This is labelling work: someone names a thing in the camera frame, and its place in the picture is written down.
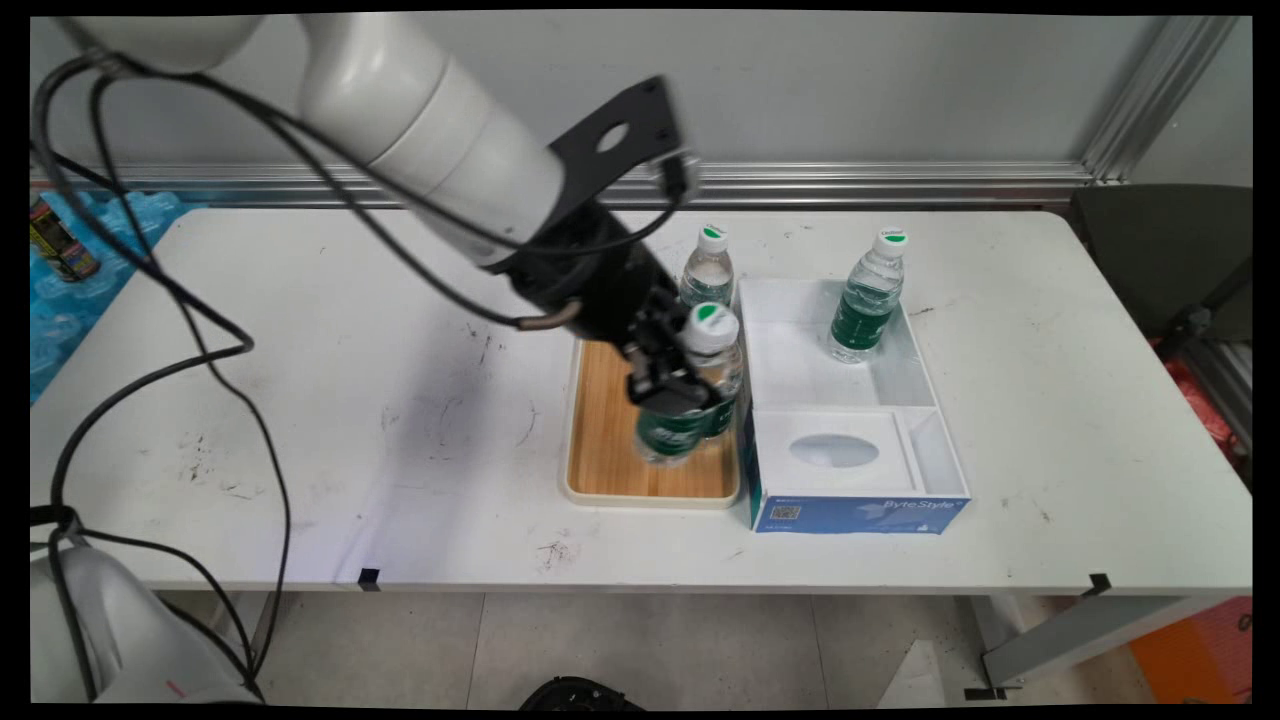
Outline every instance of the gray wall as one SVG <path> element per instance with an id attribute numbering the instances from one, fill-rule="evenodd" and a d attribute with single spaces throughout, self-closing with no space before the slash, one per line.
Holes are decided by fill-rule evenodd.
<path id="1" fill-rule="evenodd" d="M 709 160 L 1075 160 L 1157 26 L 1148 17 L 817 10 L 417 13 L 545 141 L 654 73 Z M 70 44 L 31 26 L 31 91 Z M 306 42 L 269 18 L 215 74 L 292 108 Z M 88 81 L 55 106 L 55 145 L 93 161 Z M 136 81 L 108 99 L 122 161 L 292 163 L 200 91 Z"/>
<path id="2" fill-rule="evenodd" d="M 1253 18 L 1235 23 L 1130 179 L 1253 187 Z"/>

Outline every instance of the white table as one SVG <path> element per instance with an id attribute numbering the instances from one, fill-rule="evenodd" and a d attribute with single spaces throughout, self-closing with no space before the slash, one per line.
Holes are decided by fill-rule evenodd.
<path id="1" fill-rule="evenodd" d="M 407 213 L 378 217 L 471 297 L 530 310 Z M 636 227 L 652 214 L 621 217 Z M 731 229 L 744 277 L 842 278 L 879 227 L 909 231 L 902 305 L 974 497 L 945 534 L 753 534 L 744 502 L 576 506 L 558 487 L 567 332 L 467 315 L 342 210 L 197 210 L 159 254 L 257 340 L 221 368 L 280 451 L 287 587 L 356 589 L 367 569 L 381 589 L 1080 594 L 1106 574 L 1096 600 L 1107 602 L 1080 603 L 1089 615 L 1075 621 L 1101 630 L 1073 628 L 1053 661 L 1252 592 L 1251 495 L 1060 218 L 690 211 L 649 246 L 676 270 L 710 220 Z M 31 411 L 32 505 L 47 502 L 58 451 L 90 407 L 193 351 L 168 296 L 131 281 Z M 228 588 L 274 583 L 282 518 L 266 452 L 205 370 L 113 410 L 77 454 L 67 500 L 88 527 L 184 548 Z M 168 556 L 115 552 L 152 587 L 204 587 Z M 1050 644 L 1004 643 L 993 679 L 1053 666 L 1039 662 Z"/>

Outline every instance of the qr code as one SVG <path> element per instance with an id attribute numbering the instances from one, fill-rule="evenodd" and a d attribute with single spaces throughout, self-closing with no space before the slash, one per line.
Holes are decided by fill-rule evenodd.
<path id="1" fill-rule="evenodd" d="M 769 520 L 795 520 L 800 518 L 799 505 L 776 505 L 769 512 Z"/>

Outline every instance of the water bottle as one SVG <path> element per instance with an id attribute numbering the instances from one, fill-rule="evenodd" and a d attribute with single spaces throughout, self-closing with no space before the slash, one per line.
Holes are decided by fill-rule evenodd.
<path id="1" fill-rule="evenodd" d="M 685 307 L 719 302 L 730 307 L 733 300 L 733 263 L 728 259 L 728 233 L 708 224 L 698 231 L 698 247 L 685 263 L 680 277 L 680 301 Z"/>
<path id="2" fill-rule="evenodd" d="M 906 233 L 902 228 L 884 228 L 849 273 L 827 336 L 832 356 L 841 363 L 865 361 L 879 342 L 902 295 L 904 252 Z"/>
<path id="3" fill-rule="evenodd" d="M 690 364 L 710 383 L 723 402 L 710 410 L 684 415 L 641 411 L 636 420 L 636 452 L 649 464 L 676 466 L 684 462 L 704 437 L 728 429 L 733 400 L 742 387 L 742 354 L 737 347 L 737 318 L 719 302 L 701 302 L 689 315 L 680 333 Z"/>

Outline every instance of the white box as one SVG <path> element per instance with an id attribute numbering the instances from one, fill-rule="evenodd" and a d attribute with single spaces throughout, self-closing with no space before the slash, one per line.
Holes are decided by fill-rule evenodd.
<path id="1" fill-rule="evenodd" d="M 842 281 L 744 279 L 740 466 L 756 532 L 941 533 L 969 502 L 901 309 L 874 356 L 827 351 Z"/>

